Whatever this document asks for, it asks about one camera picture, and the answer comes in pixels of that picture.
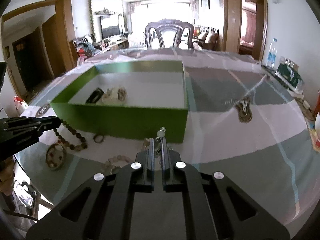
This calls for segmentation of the person's hand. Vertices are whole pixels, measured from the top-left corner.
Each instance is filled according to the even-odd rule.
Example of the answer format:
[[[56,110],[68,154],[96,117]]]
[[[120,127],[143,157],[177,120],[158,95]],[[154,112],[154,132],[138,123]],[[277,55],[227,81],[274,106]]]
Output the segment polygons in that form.
[[[1,162],[1,193],[5,194],[6,196],[9,196],[12,194],[14,190],[14,183],[15,183],[15,159],[13,156],[9,157],[5,161]]]

